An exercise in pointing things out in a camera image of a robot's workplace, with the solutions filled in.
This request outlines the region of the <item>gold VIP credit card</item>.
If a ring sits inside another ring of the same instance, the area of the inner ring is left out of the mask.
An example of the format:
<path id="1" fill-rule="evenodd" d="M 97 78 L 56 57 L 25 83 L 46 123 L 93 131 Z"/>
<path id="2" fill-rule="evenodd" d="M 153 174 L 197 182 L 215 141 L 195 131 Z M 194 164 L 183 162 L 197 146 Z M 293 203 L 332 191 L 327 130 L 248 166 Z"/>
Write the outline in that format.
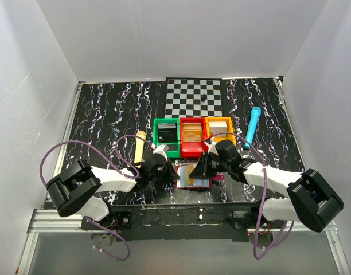
<path id="1" fill-rule="evenodd" d="M 192 187 L 194 185 L 194 179 L 189 178 L 189 174 L 193 169 L 193 164 L 178 167 L 177 174 L 180 176 L 180 179 L 177 181 L 178 188 Z"/>

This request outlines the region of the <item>red leather card holder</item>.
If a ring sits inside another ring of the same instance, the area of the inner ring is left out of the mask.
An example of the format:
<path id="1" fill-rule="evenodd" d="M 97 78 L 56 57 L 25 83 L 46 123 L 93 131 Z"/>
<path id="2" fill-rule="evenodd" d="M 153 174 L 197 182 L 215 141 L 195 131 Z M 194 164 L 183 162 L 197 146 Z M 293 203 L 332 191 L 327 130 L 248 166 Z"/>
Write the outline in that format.
<path id="1" fill-rule="evenodd" d="M 225 179 L 222 174 L 216 175 L 212 179 L 192 179 L 190 173 L 194 170 L 196 164 L 182 164 L 176 166 L 176 172 L 179 179 L 175 182 L 175 188 L 188 189 L 188 190 L 210 190 L 212 188 L 213 181 L 221 181 Z"/>

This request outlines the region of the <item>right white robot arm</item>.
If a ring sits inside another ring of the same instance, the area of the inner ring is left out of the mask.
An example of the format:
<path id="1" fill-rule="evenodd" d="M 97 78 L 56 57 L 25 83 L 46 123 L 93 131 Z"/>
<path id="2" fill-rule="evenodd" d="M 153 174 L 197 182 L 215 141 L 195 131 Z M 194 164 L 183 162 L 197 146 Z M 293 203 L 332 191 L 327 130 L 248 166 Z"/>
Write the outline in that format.
<path id="1" fill-rule="evenodd" d="M 319 233 L 344 209 L 343 200 L 318 171 L 291 172 L 264 166 L 242 157 L 230 140 L 212 143 L 190 177 L 212 179 L 223 172 L 237 182 L 267 187 L 282 195 L 258 201 L 237 218 L 248 226 L 263 228 L 272 221 L 294 221 Z"/>

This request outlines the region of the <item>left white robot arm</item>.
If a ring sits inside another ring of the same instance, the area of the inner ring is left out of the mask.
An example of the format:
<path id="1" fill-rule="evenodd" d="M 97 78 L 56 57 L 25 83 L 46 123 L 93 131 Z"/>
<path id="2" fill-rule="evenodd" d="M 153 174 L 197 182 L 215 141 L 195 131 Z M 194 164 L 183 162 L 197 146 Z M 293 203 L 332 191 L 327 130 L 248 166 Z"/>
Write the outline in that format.
<path id="1" fill-rule="evenodd" d="M 92 218 L 101 229 L 108 229 L 113 225 L 114 215 L 102 199 L 95 197 L 96 193 L 137 192 L 151 183 L 170 184 L 180 178 L 163 153 L 147 154 L 139 165 L 139 178 L 130 179 L 124 176 L 130 172 L 127 169 L 117 172 L 92 167 L 81 160 L 52 178 L 46 189 L 59 216 L 78 213 Z"/>

